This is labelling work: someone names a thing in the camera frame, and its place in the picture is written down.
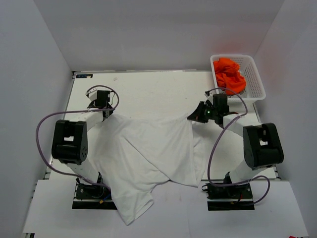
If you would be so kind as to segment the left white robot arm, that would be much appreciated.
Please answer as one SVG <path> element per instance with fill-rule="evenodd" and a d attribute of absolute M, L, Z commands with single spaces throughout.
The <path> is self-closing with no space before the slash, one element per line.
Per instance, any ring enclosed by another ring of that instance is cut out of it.
<path fill-rule="evenodd" d="M 55 123 L 52 157 L 67 165 L 83 183 L 89 184 L 87 191 L 94 198 L 104 194 L 103 179 L 88 160 L 88 131 L 105 121 L 115 107 L 110 104 L 113 90 L 88 91 L 90 99 L 87 112 L 80 113 L 72 120 L 60 119 Z"/>

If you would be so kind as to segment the dark label sticker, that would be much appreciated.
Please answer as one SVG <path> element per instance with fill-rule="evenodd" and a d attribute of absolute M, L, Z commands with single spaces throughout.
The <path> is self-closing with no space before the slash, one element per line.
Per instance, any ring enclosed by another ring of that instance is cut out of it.
<path fill-rule="evenodd" d="M 75 78 L 92 78 L 93 74 L 77 74 Z"/>

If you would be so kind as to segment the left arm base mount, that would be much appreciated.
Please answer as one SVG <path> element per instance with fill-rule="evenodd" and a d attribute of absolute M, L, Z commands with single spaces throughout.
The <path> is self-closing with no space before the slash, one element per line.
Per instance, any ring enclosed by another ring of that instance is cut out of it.
<path fill-rule="evenodd" d="M 109 189 L 83 183 L 76 183 L 73 210 L 117 210 Z"/>

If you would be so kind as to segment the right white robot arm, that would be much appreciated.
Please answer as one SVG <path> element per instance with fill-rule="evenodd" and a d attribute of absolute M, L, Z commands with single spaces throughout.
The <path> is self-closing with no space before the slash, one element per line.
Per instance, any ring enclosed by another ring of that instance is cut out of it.
<path fill-rule="evenodd" d="M 211 185 L 224 187 L 224 193 L 231 198 L 241 193 L 242 184 L 260 178 L 261 171 L 281 164 L 284 160 L 275 124 L 253 124 L 245 118 L 248 108 L 244 101 L 241 102 L 245 107 L 244 114 L 230 111 L 226 94 L 209 95 L 205 101 L 200 101 L 197 108 L 187 117 L 188 120 L 199 123 L 207 123 L 212 120 L 222 128 L 211 150 L 207 178 Z M 226 174 L 223 184 L 216 184 L 211 181 L 211 162 L 216 147 L 227 130 L 243 138 L 244 160 Z"/>

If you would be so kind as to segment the orange t shirt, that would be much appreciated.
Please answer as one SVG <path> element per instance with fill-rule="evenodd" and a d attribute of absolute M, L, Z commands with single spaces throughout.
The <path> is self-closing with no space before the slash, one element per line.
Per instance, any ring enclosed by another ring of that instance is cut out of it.
<path fill-rule="evenodd" d="M 219 88 L 226 88 L 223 91 L 228 96 L 234 93 L 240 94 L 245 90 L 246 80 L 240 74 L 240 66 L 229 58 L 219 58 L 213 61 L 216 82 Z"/>

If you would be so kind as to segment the white plastic basket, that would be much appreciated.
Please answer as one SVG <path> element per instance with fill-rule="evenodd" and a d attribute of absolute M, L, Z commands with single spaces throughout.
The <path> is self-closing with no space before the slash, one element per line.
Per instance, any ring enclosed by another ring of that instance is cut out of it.
<path fill-rule="evenodd" d="M 219 60 L 220 58 L 230 59 L 239 65 L 238 71 L 245 78 L 245 81 L 246 81 L 246 87 L 240 93 L 240 96 L 247 104 L 265 99 L 266 93 L 265 93 L 264 86 L 262 84 L 262 80 L 259 75 L 258 69 L 254 62 L 254 59 L 248 55 L 241 55 L 241 54 L 212 55 L 210 57 L 210 61 L 211 61 L 211 71 L 212 71 L 215 87 L 218 87 L 218 83 L 216 81 L 215 68 L 214 68 L 213 62 L 216 60 Z"/>

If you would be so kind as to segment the white t shirt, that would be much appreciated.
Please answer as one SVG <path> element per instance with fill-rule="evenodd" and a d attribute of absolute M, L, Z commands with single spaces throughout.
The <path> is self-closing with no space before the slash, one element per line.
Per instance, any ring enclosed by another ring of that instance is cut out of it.
<path fill-rule="evenodd" d="M 132 119 L 112 115 L 89 132 L 89 160 L 101 173 L 126 225 L 154 203 L 153 189 L 168 181 L 197 187 L 206 146 L 186 115 Z"/>

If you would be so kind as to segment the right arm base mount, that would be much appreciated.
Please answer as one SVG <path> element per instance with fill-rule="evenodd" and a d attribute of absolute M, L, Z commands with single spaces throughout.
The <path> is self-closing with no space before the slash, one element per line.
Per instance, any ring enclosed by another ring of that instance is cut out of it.
<path fill-rule="evenodd" d="M 246 211 L 255 209 L 249 183 L 230 187 L 216 187 L 206 183 L 202 186 L 202 191 L 207 193 L 209 211 Z"/>

